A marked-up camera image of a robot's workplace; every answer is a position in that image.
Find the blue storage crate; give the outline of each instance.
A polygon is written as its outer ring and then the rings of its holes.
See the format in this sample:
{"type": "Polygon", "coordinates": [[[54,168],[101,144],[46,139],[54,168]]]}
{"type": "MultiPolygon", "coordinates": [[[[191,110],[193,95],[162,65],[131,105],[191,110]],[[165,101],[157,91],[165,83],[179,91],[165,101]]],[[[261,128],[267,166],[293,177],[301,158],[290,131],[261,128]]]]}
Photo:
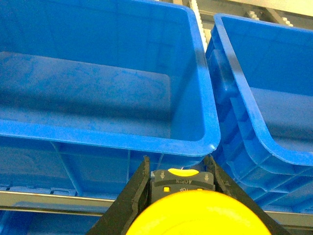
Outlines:
{"type": "Polygon", "coordinates": [[[0,98],[0,190],[115,198],[144,155],[220,141],[196,18],[168,3],[1,0],[0,98]]]}
{"type": "Polygon", "coordinates": [[[0,235],[85,235],[98,216],[0,211],[0,235]]]}
{"type": "Polygon", "coordinates": [[[263,209],[313,212],[313,32],[218,14],[215,160],[263,209]]]}

